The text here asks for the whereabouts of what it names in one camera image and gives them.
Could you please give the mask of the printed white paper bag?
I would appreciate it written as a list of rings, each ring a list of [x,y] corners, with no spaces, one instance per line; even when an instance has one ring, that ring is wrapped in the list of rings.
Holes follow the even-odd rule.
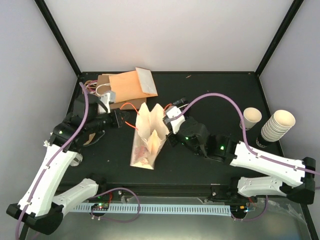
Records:
[[[134,125],[138,130],[134,130],[130,166],[153,170],[169,133],[163,122],[165,109],[157,103],[149,110],[147,104],[142,103],[135,111],[137,115]]]

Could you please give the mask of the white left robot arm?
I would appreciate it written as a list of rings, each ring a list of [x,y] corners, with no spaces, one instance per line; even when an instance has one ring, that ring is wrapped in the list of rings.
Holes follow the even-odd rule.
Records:
[[[120,128],[129,116],[119,108],[109,110],[100,100],[77,98],[72,112],[53,129],[45,158],[28,191],[18,203],[10,204],[6,213],[50,235],[75,206],[90,198],[103,199],[108,192],[106,179],[95,173],[59,195],[56,190],[67,168],[83,160],[82,148],[97,142],[106,129]]]

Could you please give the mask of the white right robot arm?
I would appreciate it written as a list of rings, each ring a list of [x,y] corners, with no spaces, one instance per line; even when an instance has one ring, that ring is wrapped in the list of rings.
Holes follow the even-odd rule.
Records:
[[[299,204],[311,205],[315,198],[316,161],[313,158],[290,159],[232,141],[223,135],[212,135],[193,117],[181,116],[173,121],[164,117],[169,129],[166,138],[172,146],[182,144],[195,155],[232,167],[263,174],[262,177],[236,177],[227,189],[234,202],[243,197],[281,196]]]

